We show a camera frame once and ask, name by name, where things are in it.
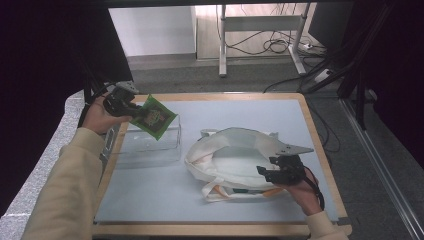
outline dark background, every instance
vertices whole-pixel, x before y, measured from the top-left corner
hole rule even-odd
[[[356,6],[346,39],[369,14],[366,6]],[[0,10],[3,214],[48,145],[65,100],[86,80],[132,77],[107,9],[6,1]],[[397,1],[361,71],[378,95],[376,112],[424,166],[422,10]]]

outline light blue surface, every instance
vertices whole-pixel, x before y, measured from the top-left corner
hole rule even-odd
[[[162,102],[180,115],[181,159],[161,167],[117,167],[95,220],[137,222],[285,222],[304,221],[288,193],[266,199],[208,203],[206,184],[184,165],[202,129],[248,128],[278,132],[283,143],[314,148],[297,100]],[[316,152],[300,155],[316,175],[330,220],[338,216]],[[126,159],[118,159],[117,166]]]

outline hand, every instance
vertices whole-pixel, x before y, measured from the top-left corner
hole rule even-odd
[[[315,178],[312,175],[312,172],[307,168],[305,168],[305,172],[306,176],[311,179],[312,182],[315,182]],[[302,207],[303,212],[307,216],[322,212],[314,190],[305,181],[302,181],[293,186],[281,184],[277,184],[277,186],[285,188],[292,195],[297,204]]]
[[[87,111],[82,127],[97,134],[106,133],[113,125],[131,121],[131,116],[113,117],[103,106],[104,96],[96,98]]]

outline wooden frame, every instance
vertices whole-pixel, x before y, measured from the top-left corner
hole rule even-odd
[[[285,100],[295,99],[299,101],[303,116],[309,133],[311,134],[314,148],[322,166],[331,195],[336,205],[339,218],[347,218],[336,182],[328,165],[327,158],[321,146],[318,133],[316,131],[312,116],[309,112],[306,100],[298,93],[179,93],[179,94],[155,94],[159,101],[218,101],[218,100]],[[143,102],[147,96],[136,96],[134,102]],[[128,124],[123,124],[115,141],[113,152],[119,152],[122,139],[125,136]],[[112,154],[106,166],[97,193],[96,208],[100,206],[101,200],[107,190],[113,170],[116,165],[117,154]],[[346,234],[352,233],[351,225],[339,226]],[[308,235],[309,228],[306,223],[255,223],[255,224],[150,224],[150,223],[130,223],[130,224],[95,224],[93,226],[93,236],[107,235],[140,235],[140,236],[293,236]]]

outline person's right hand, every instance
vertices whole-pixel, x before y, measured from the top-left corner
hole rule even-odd
[[[312,175],[312,172],[305,168],[306,176],[312,181],[315,182],[315,178]],[[322,209],[319,205],[318,198],[314,190],[309,186],[308,183],[302,181],[293,186],[276,184],[279,187],[286,189],[294,198],[294,200],[302,207],[303,212],[307,215],[313,215],[319,212],[322,212]]]

